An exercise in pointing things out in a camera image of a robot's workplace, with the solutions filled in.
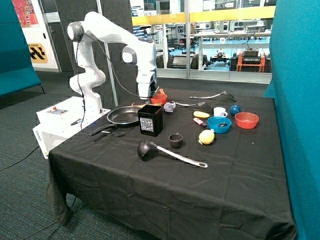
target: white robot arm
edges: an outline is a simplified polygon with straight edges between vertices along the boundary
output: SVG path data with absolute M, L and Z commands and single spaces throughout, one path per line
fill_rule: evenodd
M 105 74 L 95 64 L 92 49 L 95 40 L 107 44 L 126 44 L 122 50 L 122 59 L 128 65 L 138 67 L 136 82 L 140 99 L 148 102 L 150 96 L 157 92 L 156 47 L 150 38 L 138 38 L 97 12 L 89 12 L 84 21 L 70 23 L 67 33 L 73 41 L 77 64 L 85 69 L 85 73 L 70 79 L 70 86 L 77 93 L 83 94 L 86 114 L 94 115 L 102 110 L 100 96 L 92 88 L 106 80 Z

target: gray carpet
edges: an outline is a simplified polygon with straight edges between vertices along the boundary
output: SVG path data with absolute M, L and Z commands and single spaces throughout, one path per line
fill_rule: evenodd
M 71 96 L 77 96 L 69 87 L 71 73 L 38 72 L 46 94 L 40 86 L 0 97 L 0 169 L 25 158 L 38 144 L 32 128 L 39 124 L 36 112 Z M 262 96 L 266 85 L 252 83 L 222 83 L 185 79 L 159 79 L 161 88 L 193 89 L 234 95 Z M 48 239 L 57 228 L 45 203 L 47 160 L 38 148 L 22 162 L 0 171 L 0 239 Z M 68 195 L 71 206 L 74 196 Z M 74 203 L 79 209 L 67 227 L 59 228 L 51 239 L 56 240 L 156 240 L 143 231 L 136 231 L 108 215 Z

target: glass window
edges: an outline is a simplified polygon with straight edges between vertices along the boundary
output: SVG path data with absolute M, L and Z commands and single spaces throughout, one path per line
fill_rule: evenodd
M 152 22 L 148 36 L 156 43 L 158 76 L 270 82 L 276 0 L 136 1 L 141 15 L 150 16 L 144 23 Z M 144 35 L 140 25 L 134 26 L 138 37 Z

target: black tablecloth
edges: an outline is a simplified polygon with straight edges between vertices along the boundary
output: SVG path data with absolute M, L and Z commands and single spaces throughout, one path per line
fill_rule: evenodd
M 168 101 L 212 107 L 237 104 L 242 112 L 259 116 L 256 128 L 236 126 L 216 134 L 210 145 L 198 143 L 204 130 L 193 121 L 197 107 L 177 106 L 163 112 L 163 130 L 157 137 L 140 134 L 138 125 L 119 128 L 115 137 L 88 134 L 106 124 L 102 117 L 49 153 L 46 200 L 56 219 L 67 224 L 71 211 L 66 194 L 73 194 L 95 211 L 109 214 L 127 226 L 162 240 L 294 239 L 274 100 L 225 95 L 190 99 L 214 92 L 165 89 Z M 126 105 L 134 100 L 128 99 Z M 179 133 L 183 146 L 170 147 L 168 136 Z M 152 151 L 148 161 L 137 154 L 140 142 L 151 140 L 184 157 L 205 162 L 196 167 L 163 152 Z

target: blue ball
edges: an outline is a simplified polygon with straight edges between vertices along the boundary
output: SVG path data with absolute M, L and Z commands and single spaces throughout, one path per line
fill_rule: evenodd
M 230 107 L 230 110 L 229 110 L 230 114 L 232 116 L 236 115 L 237 113 L 240 113 L 241 112 L 241 109 L 238 105 L 233 105 Z

